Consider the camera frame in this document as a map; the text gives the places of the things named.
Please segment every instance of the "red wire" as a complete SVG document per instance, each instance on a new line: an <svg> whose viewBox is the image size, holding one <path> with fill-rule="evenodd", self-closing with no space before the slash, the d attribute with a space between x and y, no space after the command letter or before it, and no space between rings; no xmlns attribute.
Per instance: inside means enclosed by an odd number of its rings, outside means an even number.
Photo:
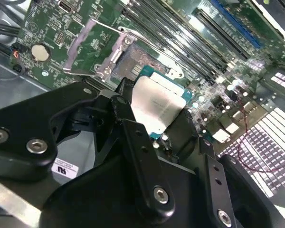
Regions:
<svg viewBox="0 0 285 228"><path fill-rule="evenodd" d="M248 140L246 139L246 137L245 137L245 135L248 133L248 124L247 124L245 109L244 109L243 106L242 106L242 108L241 108L241 112L242 112L243 115L244 115L244 122L245 122L245 133L244 133L243 136L244 136L244 139L245 139L246 141L248 141ZM282 168L285 167L285 164L284 164L284 165L281 165L281 166L279 166L279 167L277 167L277 168L274 168L274 169L272 169L272 170L269 170L269 171L257 170L257 169L255 169L255 168L250 168L250 167L242 160L242 158L241 158L240 149L241 149L241 144L242 144L242 142L243 142L243 141L240 139L240 143L238 143L238 146L237 146L237 155L238 155L239 161L240 161L247 169L249 169L249 170L251 170L251 171L254 171L254 172L260 172L260 173L273 173L273 172L279 171L280 169L282 169Z"/></svg>

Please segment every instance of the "white label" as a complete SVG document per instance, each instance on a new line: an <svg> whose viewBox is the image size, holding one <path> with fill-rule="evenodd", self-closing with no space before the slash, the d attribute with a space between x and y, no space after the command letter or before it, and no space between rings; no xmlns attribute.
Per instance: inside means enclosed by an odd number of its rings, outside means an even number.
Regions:
<svg viewBox="0 0 285 228"><path fill-rule="evenodd" d="M78 166L56 158L52 166L52 171L70 179L74 179L78 173Z"/></svg>

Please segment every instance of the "sticker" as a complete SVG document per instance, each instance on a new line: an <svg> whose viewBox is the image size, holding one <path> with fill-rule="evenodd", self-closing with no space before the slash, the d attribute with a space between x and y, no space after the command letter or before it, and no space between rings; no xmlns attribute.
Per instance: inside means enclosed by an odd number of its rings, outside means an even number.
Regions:
<svg viewBox="0 0 285 228"><path fill-rule="evenodd" d="M74 179L78 173L78 166L56 158L52 166L52 171L70 179Z"/></svg>

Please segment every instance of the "motherboard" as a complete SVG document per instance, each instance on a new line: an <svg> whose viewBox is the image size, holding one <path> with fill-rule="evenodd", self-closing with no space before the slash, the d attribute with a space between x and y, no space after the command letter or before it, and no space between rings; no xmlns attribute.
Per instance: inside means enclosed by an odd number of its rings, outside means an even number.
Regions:
<svg viewBox="0 0 285 228"><path fill-rule="evenodd" d="M261 109L258 81L285 69L285 2L271 1L33 0L14 48L49 89L115 89L150 66L192 94L198 132L225 143Z"/></svg>

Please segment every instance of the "blue pcie slot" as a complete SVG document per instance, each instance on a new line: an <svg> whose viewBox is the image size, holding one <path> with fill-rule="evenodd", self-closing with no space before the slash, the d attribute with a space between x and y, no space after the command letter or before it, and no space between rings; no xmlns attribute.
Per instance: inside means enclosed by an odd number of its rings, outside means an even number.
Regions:
<svg viewBox="0 0 285 228"><path fill-rule="evenodd" d="M217 0L210 2L255 48L261 48L261 44Z"/></svg>

